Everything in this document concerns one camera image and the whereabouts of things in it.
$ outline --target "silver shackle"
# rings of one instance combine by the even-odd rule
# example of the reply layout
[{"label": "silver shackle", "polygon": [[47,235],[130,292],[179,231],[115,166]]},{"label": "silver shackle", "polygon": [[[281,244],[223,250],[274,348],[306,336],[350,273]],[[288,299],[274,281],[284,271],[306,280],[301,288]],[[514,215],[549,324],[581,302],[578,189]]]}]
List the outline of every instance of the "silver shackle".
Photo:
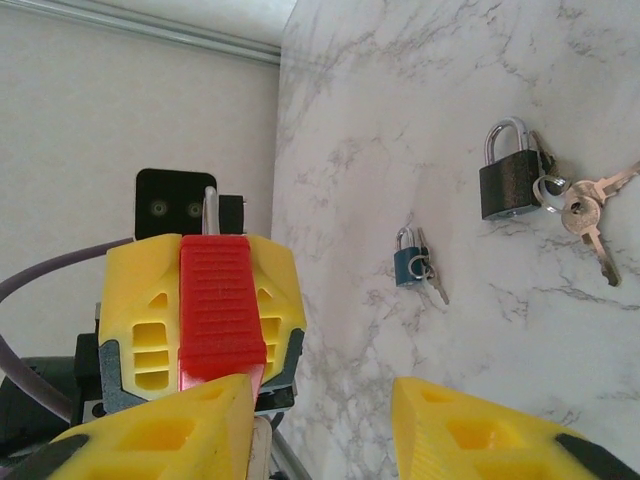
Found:
[{"label": "silver shackle", "polygon": [[405,236],[409,238],[409,247],[416,246],[416,237],[413,234],[413,230],[411,230],[409,227],[402,227],[396,234],[396,252],[402,250],[402,239]]},{"label": "silver shackle", "polygon": [[493,148],[496,144],[496,138],[502,130],[507,127],[513,127],[518,133],[518,151],[529,150],[529,129],[525,123],[518,117],[506,117],[496,123],[484,142],[484,162],[486,165],[492,165],[496,162]]}]

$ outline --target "blue padlock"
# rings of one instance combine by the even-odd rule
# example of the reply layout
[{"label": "blue padlock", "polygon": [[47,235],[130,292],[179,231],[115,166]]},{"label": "blue padlock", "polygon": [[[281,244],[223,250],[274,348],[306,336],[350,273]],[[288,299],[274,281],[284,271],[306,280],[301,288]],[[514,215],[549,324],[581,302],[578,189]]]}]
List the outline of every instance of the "blue padlock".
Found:
[{"label": "blue padlock", "polygon": [[[403,248],[402,240],[405,237],[407,237],[408,246]],[[401,228],[396,235],[396,253],[393,255],[396,287],[409,287],[420,283],[424,278],[428,258],[426,245],[420,247],[416,245],[413,230],[408,227]]]}]

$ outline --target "metal rod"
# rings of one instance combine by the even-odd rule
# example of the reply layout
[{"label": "metal rod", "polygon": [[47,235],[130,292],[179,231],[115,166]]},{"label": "metal rod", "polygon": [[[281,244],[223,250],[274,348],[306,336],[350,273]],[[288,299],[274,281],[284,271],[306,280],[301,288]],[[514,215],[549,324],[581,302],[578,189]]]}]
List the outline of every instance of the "metal rod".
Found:
[{"label": "metal rod", "polygon": [[273,432],[271,458],[280,471],[285,473],[291,480],[312,480],[307,469],[298,460],[298,457],[293,453],[293,450],[291,450],[291,447],[278,430]]},{"label": "metal rod", "polygon": [[202,234],[220,235],[218,191],[212,186],[204,189],[204,202],[202,202]]},{"label": "metal rod", "polygon": [[0,0],[0,5],[116,28],[269,65],[280,65],[279,47],[90,0]]}]

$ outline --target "ceiling trim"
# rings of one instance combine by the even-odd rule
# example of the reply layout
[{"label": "ceiling trim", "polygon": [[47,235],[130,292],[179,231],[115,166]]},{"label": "ceiling trim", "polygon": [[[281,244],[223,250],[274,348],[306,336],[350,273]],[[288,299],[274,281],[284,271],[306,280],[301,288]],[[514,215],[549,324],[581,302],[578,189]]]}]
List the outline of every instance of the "ceiling trim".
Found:
[{"label": "ceiling trim", "polygon": [[280,65],[279,47],[90,0],[0,0],[0,5]]}]

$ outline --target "padlock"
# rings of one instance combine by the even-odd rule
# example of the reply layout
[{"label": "padlock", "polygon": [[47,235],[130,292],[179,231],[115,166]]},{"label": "padlock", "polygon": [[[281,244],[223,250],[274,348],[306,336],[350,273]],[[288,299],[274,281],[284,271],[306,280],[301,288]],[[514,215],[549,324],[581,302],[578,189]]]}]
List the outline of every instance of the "padlock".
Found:
[{"label": "padlock", "polygon": [[[494,145],[498,134],[513,127],[518,151],[496,162]],[[533,184],[540,177],[538,152],[530,149],[529,131],[522,120],[507,117],[493,126],[484,144],[486,166],[480,169],[480,200],[483,220],[522,215],[540,207]]]},{"label": "padlock", "polygon": [[[403,248],[402,240],[404,237],[407,237],[408,246]],[[408,287],[422,281],[424,276],[423,262],[412,262],[416,257],[422,259],[422,255],[423,249],[416,245],[413,230],[408,227],[401,228],[396,235],[396,253],[393,255],[396,287]]]}]

